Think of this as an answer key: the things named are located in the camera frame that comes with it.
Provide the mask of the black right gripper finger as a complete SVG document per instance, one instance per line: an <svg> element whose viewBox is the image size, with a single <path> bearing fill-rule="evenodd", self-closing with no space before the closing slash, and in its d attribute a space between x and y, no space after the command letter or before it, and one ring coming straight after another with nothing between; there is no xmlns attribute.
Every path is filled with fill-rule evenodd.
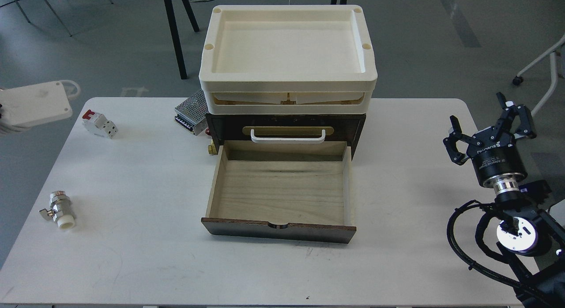
<svg viewBox="0 0 565 308"><path fill-rule="evenodd" d="M516 143L523 138L535 139L537 131L530 109L523 104L517 105L507 101L501 92L496 93L496 97L502 107L502 113L494 125L494 141Z"/></svg>
<svg viewBox="0 0 565 308"><path fill-rule="evenodd" d="M456 116L450 116L450 123L452 125L448 137L443 139L444 147L450 157L450 160L456 165L464 165L464 163L469 159L468 155L461 153L457 149L458 141L463 143L472 144L474 139L468 135L462 133L460 126L460 121Z"/></svg>

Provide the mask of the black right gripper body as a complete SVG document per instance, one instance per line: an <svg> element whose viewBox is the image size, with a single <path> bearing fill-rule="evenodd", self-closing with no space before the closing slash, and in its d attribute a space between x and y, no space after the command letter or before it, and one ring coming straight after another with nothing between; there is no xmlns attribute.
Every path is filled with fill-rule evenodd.
<svg viewBox="0 0 565 308"><path fill-rule="evenodd" d="M492 188L498 176L511 176L518 182L528 176L512 133L503 131L496 137L494 129L486 128L472 137L476 141L469 144L468 157L481 187Z"/></svg>

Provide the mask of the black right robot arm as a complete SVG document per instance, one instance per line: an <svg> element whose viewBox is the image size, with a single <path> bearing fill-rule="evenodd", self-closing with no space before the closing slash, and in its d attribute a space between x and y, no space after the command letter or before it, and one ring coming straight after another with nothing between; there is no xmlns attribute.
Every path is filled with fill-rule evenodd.
<svg viewBox="0 0 565 308"><path fill-rule="evenodd" d="M520 184L528 174L516 142L536 137L531 112L500 92L497 99L500 118L474 135L462 133L457 117L450 116L452 128L443 144L451 161L472 161L478 184L494 189L496 197L492 203L472 200L455 209L448 220L448 243L469 270L513 288L524 307L562 308L564 227L539 207L551 193L545 180ZM480 265L457 244L455 222L474 208L484 212L475 230L477 246L486 256L509 265L515 280Z"/></svg>

